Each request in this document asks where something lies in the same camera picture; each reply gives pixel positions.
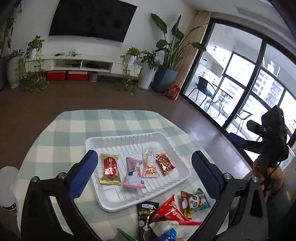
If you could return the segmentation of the person's right hand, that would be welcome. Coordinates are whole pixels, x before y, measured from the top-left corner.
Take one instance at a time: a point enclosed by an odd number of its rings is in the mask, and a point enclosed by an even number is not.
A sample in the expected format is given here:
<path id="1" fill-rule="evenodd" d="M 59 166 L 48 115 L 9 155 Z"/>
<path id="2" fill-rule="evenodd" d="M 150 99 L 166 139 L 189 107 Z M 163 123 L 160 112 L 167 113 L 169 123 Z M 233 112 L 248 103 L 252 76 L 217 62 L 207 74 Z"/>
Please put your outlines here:
<path id="1" fill-rule="evenodd" d="M 268 180 L 271 181 L 271 189 L 270 189 L 270 194 L 278 192 L 282 185 L 283 185 L 283 181 L 284 181 L 284 177 L 285 174 L 284 172 L 280 169 L 280 168 L 268 168 L 267 173 L 261 173 L 260 172 L 260 159 L 257 158 L 252 166 L 252 175 L 256 176 L 260 182 L 260 187 L 261 190 L 263 191 L 265 189 L 265 185 L 264 185 L 264 180 L 265 177 L 267 177 Z"/>

